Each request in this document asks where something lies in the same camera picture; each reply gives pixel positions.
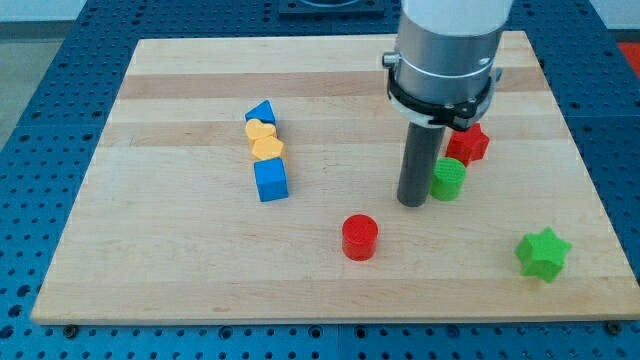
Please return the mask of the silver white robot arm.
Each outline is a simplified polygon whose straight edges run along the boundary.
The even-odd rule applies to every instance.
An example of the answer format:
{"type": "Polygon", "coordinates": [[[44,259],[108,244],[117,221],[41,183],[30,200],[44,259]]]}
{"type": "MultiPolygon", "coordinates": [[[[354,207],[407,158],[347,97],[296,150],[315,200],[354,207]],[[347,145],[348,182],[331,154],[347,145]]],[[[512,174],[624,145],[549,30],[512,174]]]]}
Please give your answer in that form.
{"type": "Polygon", "coordinates": [[[394,50],[382,57],[392,106],[424,128],[466,131],[488,110],[512,0],[404,0],[394,50]]]}

